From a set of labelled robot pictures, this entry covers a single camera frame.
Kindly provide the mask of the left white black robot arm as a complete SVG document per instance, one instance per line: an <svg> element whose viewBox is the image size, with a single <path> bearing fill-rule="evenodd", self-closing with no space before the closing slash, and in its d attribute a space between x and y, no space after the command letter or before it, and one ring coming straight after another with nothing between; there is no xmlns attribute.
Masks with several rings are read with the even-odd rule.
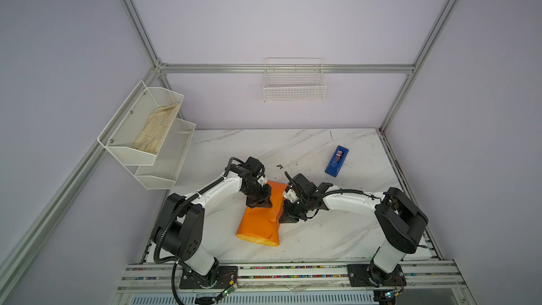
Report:
<svg viewBox="0 0 542 305"><path fill-rule="evenodd" d="M179 262L201 276L212 274L216 258L202 245L206 213L237 193L245 196L251 209L272 207L272 188L261 161L231 157L223 173L208 185L190 194L169 195L151 234L153 262Z"/></svg>

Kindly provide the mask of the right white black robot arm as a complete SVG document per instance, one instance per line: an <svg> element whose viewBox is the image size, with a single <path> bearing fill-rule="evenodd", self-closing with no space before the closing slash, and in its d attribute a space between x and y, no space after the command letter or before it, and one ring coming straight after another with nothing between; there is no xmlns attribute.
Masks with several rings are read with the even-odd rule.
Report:
<svg viewBox="0 0 542 305"><path fill-rule="evenodd" d="M350 213L374 213L385 236L367 268L373 283L384 283L392 277L400 261L421 247L429 219L401 190L389 188L383 193L369 193L322 183L315 185L304 175L285 175L288 185L283 192L283 224L312 219L321 210L341 210Z"/></svg>

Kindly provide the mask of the yellow orange wrapping paper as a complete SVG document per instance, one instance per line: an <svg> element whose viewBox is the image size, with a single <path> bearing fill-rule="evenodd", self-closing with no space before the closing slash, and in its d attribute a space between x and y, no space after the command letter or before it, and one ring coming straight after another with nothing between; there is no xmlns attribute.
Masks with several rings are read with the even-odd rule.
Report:
<svg viewBox="0 0 542 305"><path fill-rule="evenodd" d="M286 185L279 182L269 182L272 188L270 201L272 207L246 208L244 217L238 227L236 236L240 240L269 247L279 246L279 219L283 214L283 203Z"/></svg>

